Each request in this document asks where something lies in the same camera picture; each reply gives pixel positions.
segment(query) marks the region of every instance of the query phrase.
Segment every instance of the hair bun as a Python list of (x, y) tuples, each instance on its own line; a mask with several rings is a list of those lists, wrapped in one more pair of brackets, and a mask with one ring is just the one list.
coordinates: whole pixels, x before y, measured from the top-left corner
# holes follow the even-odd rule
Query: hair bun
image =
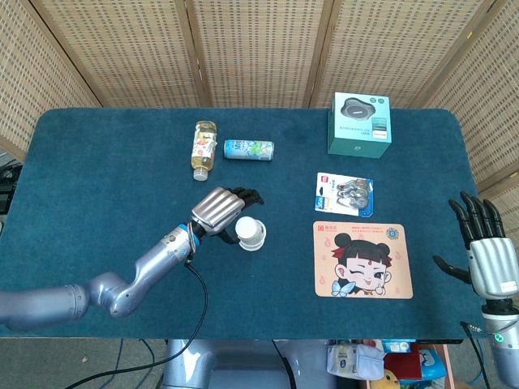
[(347, 233), (338, 233), (335, 236), (335, 244), (338, 247), (346, 247), (350, 243), (351, 243), (351, 237)]
[(385, 243), (379, 243), (377, 246), (380, 247), (386, 255), (389, 254), (390, 249), (388, 245), (386, 245)]

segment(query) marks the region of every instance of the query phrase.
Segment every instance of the teal box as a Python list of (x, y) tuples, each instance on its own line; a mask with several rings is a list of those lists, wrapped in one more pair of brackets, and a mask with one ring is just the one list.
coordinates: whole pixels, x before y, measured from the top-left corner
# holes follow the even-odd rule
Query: teal box
[(380, 158), (390, 144), (388, 97), (334, 93), (328, 119), (328, 154)]

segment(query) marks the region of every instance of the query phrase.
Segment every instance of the woven panel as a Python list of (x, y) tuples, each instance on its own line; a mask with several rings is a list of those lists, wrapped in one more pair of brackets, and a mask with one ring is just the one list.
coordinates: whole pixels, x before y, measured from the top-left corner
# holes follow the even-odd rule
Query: woven panel
[(46, 21), (107, 106), (197, 106), (173, 1), (42, 0)]
[(459, 119), (477, 182), (519, 160), (519, 0), (507, 2), (428, 105)]
[(215, 106), (302, 106), (323, 0), (194, 4)]
[(334, 92), (390, 96), (407, 106), (482, 1), (344, 1), (313, 105)]
[(0, 137), (22, 153), (46, 110), (98, 105), (53, 44), (21, 2), (0, 2)]
[(507, 237), (514, 241), (519, 253), (519, 186), (514, 186), (489, 200), (499, 209), (504, 231)]

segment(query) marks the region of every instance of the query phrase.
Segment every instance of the blue table mat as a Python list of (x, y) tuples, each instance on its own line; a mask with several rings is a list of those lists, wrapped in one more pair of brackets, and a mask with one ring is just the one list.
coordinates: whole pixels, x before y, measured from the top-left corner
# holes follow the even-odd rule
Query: blue table mat
[[(393, 109), (392, 145), (378, 159), (327, 154), (326, 109), (55, 109), (36, 126), (0, 237), (0, 289), (83, 283), (106, 271), (133, 280), (134, 261), (216, 186), (256, 188), (247, 209), (268, 229), (249, 253), (211, 237), (194, 266), (209, 291), (199, 338), (462, 338), (460, 320), (482, 325), (472, 288), (442, 273), (443, 255), (467, 267), (447, 200), (475, 192), (456, 118), (442, 109)], [(190, 165), (195, 124), (218, 125), (206, 182)], [(225, 139), (276, 144), (271, 162), (226, 160)], [(318, 172), (374, 180), (369, 219), (314, 211)], [(414, 297), (317, 297), (316, 220), (403, 224)], [(188, 337), (203, 307), (201, 287), (176, 267), (130, 317), (91, 307), (82, 321), (23, 336)], [(0, 336), (22, 334), (0, 327)]]

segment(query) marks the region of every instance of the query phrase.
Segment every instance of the cable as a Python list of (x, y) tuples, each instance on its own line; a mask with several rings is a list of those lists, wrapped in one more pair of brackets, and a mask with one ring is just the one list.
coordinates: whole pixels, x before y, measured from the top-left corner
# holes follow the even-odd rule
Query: cable
[(208, 310), (208, 288), (205, 285), (204, 279), (202, 279), (202, 276), (195, 270), (194, 267), (192, 267), (189, 263), (184, 263), (184, 266), (187, 267), (187, 270), (189, 270), (191, 273), (193, 273), (196, 276), (196, 278), (198, 278), (198, 280), (202, 284), (202, 289), (204, 290), (204, 310), (202, 311), (202, 315), (200, 316), (200, 320), (198, 321), (198, 324), (196, 325), (196, 328), (193, 331), (193, 333), (191, 334), (191, 337), (187, 341), (186, 345), (184, 347), (182, 347), (182, 349), (179, 352), (175, 353), (171, 357), (163, 359), (162, 361), (153, 362), (153, 363), (150, 363), (148, 365), (130, 367), (130, 368), (127, 368), (127, 369), (120, 369), (120, 370), (110, 370), (110, 371), (106, 371), (104, 373), (94, 374), (94, 375), (91, 375), (90, 377), (83, 378), (83, 379), (79, 380), (77, 383), (73, 383), (72, 385), (66, 387), (66, 389), (73, 389), (74, 387), (78, 387), (79, 385), (83, 385), (84, 383), (88, 383), (88, 382), (92, 381), (93, 379), (100, 378), (100, 377), (106, 377), (107, 375), (130, 373), (131, 371), (145, 370), (145, 369), (149, 369), (150, 367), (155, 367), (155, 366), (163, 365), (163, 364), (165, 364), (165, 363), (167, 363), (169, 361), (172, 361), (174, 358), (178, 357), (184, 351), (186, 351), (186, 348), (189, 347), (189, 345), (191, 344), (193, 339), (196, 337), (196, 334), (198, 334), (198, 331), (199, 331), (200, 327), (202, 327), (202, 323), (204, 322), (205, 314), (207, 313), (207, 310)]
[(476, 357), (478, 357), (479, 366), (481, 367), (481, 372), (483, 374), (483, 379), (485, 380), (485, 385), (487, 386), (487, 389), (490, 389), (490, 383), (488, 383), (488, 377), (487, 372), (485, 371), (485, 365), (483, 364), (482, 356), (479, 355), (478, 348), (476, 347), (476, 343), (474, 342), (474, 338), (472, 337), (472, 333), (470, 332), (467, 323), (460, 322), (461, 326), (463, 327), (463, 331), (465, 331), (465, 334), (469, 337), (470, 343), (472, 344), (472, 348), (474, 349), (476, 353)]
[(279, 358), (281, 358), (281, 361), (283, 362), (283, 366), (285, 367), (286, 373), (289, 376), (290, 389), (298, 389), (297, 385), (295, 384), (294, 372), (292, 371), (292, 366), (290, 366), (289, 360), (286, 357), (283, 357), (274, 339), (271, 339), (271, 341), (274, 347), (276, 348), (277, 355), (279, 355)]
[[(121, 353), (122, 353), (122, 344), (124, 343), (124, 339), (121, 338), (121, 341), (119, 343), (119, 352), (117, 354), (117, 362), (115, 362), (115, 369), (117, 370), (119, 367), (119, 362), (121, 361)], [(103, 383), (99, 389), (103, 389), (106, 387), (109, 383), (111, 383), (114, 380), (115, 375), (112, 375), (105, 383)]]
[[(149, 344), (146, 340), (144, 339), (139, 339), (139, 341), (143, 342), (144, 345), (146, 346), (146, 348), (148, 349), (149, 353), (152, 354), (152, 363), (155, 363), (155, 354), (153, 353), (153, 350), (151, 347), (149, 347)], [(144, 375), (144, 377), (142, 377), (139, 381), (139, 383), (137, 384), (137, 386), (135, 387), (135, 389), (139, 389), (140, 386), (144, 383), (144, 381), (146, 381), (146, 378), (148, 378), (148, 376), (152, 373), (152, 370), (153, 368), (150, 367), (149, 370), (146, 372), (146, 374)]]
[[(485, 354), (483, 352), (483, 347), (481, 345), (481, 342), (479, 341), (479, 338), (476, 338), (476, 342), (478, 343), (478, 348), (479, 348), (479, 352), (481, 353), (481, 359), (483, 361), (483, 364), (485, 365)], [(483, 376), (483, 370), (481, 370), (481, 368), (479, 369), (479, 372), (478, 372), (478, 375), (474, 377), (474, 379), (471, 379), (468, 384), (471, 385), (472, 387), (474, 386), (474, 384), (479, 381), (479, 379)]]

